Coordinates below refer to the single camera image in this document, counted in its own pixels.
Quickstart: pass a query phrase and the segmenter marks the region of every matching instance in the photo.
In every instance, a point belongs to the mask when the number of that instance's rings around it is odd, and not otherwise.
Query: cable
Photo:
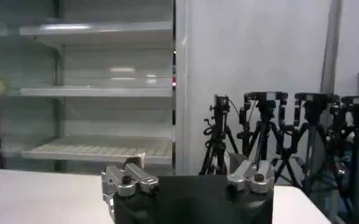
[[[240,117],[239,111],[237,109],[237,107],[235,106],[235,104],[232,102],[232,100],[229,99],[229,102],[232,104],[232,106],[234,107],[236,113],[238,114],[238,116]]]

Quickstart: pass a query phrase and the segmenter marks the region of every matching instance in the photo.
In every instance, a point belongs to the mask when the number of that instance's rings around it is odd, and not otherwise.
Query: black tripod
[[[242,152],[243,155],[249,156],[252,148],[259,136],[257,154],[255,162],[259,163],[261,160],[267,158],[268,138],[270,131],[273,132],[277,140],[277,150],[283,147],[283,133],[277,129],[275,123],[271,121],[274,118],[274,109],[276,108],[276,101],[279,100],[279,124],[285,125],[285,107],[287,93],[283,92],[252,92],[244,95],[244,107],[240,108],[240,124],[243,126],[243,131],[237,134],[237,138],[243,141]],[[251,108],[251,101],[258,101],[257,107],[260,112],[260,121],[257,121],[255,131],[251,131],[250,122],[247,121],[247,111]]]
[[[229,167],[227,168],[224,162],[224,153],[226,151],[226,144],[224,140],[226,135],[228,135],[233,151],[238,153],[238,148],[232,137],[232,132],[227,125],[229,108],[228,96],[215,95],[215,105],[213,107],[210,106],[210,110],[214,111],[213,117],[211,118],[215,120],[215,124],[211,125],[209,124],[209,120],[205,119],[209,127],[204,130],[204,135],[211,135],[211,137],[205,143],[207,151],[199,175],[227,174],[227,169]],[[215,158],[217,159],[217,166],[213,164],[213,160]]]
[[[351,134],[354,133],[354,149],[352,152],[352,166],[348,187],[348,195],[352,200],[352,215],[355,222],[359,222],[359,97],[347,96],[341,99],[343,105],[343,113],[350,112],[353,117],[353,126],[344,126],[341,137],[342,142]]]
[[[300,158],[296,159],[298,165],[301,166],[302,171],[304,173],[304,180],[302,183],[302,188],[305,194],[309,195],[311,191],[311,172],[313,167],[313,150],[315,146],[315,137],[316,133],[319,133],[323,144],[327,145],[327,137],[324,130],[324,127],[320,124],[320,117],[322,112],[327,108],[328,103],[337,102],[338,97],[331,94],[316,94],[316,93],[297,93],[294,95],[296,98],[295,109],[294,109],[294,128],[292,130],[292,145],[288,153],[283,156],[283,161],[280,167],[277,169],[275,173],[275,180],[281,176],[282,170],[285,166],[290,166],[289,159],[293,153],[297,152],[298,142],[304,133],[308,130],[308,144],[307,144],[307,158],[306,161],[303,162]],[[305,108],[305,120],[307,122],[303,123],[299,128],[300,124],[300,114],[301,114],[301,106],[302,102],[304,103]],[[293,185],[298,185],[294,176],[292,176]]]

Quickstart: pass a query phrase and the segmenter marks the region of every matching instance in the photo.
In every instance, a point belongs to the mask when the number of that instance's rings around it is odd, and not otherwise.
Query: shelf
[[[168,138],[119,136],[65,136],[41,145],[22,156],[31,159],[59,159],[123,163],[145,152],[146,164],[172,164],[172,142]]]
[[[49,87],[12,90],[9,96],[39,97],[172,97],[171,88]]]
[[[4,157],[19,156],[27,145],[36,144],[36,139],[38,139],[37,136],[4,136],[2,140],[2,154]]]
[[[20,27],[19,33],[23,37],[32,37],[48,46],[171,44],[172,22],[45,24]]]

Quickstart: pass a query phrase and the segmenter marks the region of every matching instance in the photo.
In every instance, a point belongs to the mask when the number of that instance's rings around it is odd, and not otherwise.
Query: bolt
[[[264,180],[265,180],[265,176],[263,175],[263,174],[256,174],[255,176],[254,176],[254,180],[256,181],[256,182],[263,182]]]
[[[123,185],[129,185],[132,182],[132,178],[130,176],[123,176],[122,183]]]

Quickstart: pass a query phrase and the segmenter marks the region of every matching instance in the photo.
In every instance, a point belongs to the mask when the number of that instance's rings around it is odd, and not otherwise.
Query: refrigerator display case
[[[5,168],[99,172],[145,154],[172,170],[173,8],[0,0]]]

